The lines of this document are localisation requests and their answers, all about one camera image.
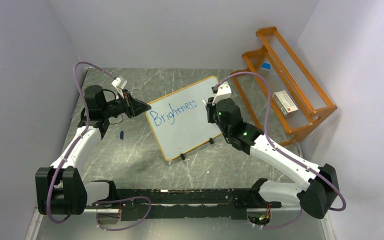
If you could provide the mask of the yellow framed whiteboard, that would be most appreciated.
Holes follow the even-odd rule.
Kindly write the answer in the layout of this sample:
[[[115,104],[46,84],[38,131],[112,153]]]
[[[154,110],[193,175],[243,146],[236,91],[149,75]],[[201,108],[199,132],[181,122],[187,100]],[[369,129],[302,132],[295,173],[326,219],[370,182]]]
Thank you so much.
[[[212,87],[219,82],[209,76],[149,102],[145,116],[161,149],[163,158],[172,161],[221,134],[208,123],[202,100],[214,97]]]

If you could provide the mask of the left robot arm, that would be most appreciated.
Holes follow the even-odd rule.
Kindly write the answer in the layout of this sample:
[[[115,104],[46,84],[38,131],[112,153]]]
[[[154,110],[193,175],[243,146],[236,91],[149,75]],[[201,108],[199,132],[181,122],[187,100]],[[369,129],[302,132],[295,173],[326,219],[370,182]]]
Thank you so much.
[[[49,167],[41,167],[35,174],[38,211],[42,215],[80,215],[88,205],[101,203],[114,207],[119,200],[112,180],[84,183],[81,172],[92,150],[104,138],[110,118],[134,118],[151,106],[134,98],[127,89],[106,100],[106,89],[91,85],[84,90],[86,103],[73,140],[61,156]]]

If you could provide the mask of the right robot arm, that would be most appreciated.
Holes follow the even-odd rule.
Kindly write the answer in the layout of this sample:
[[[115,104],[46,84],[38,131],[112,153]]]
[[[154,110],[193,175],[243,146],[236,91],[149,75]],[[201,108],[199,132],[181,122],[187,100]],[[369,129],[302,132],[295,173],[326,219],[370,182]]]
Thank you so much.
[[[299,205],[308,215],[322,219],[336,198],[342,198],[336,169],[305,160],[274,142],[263,130],[242,118],[231,98],[216,102],[210,97],[205,106],[207,120],[216,124],[225,141],[238,151],[253,156],[281,171],[293,183],[265,180],[250,193],[250,202],[262,207],[267,202]]]

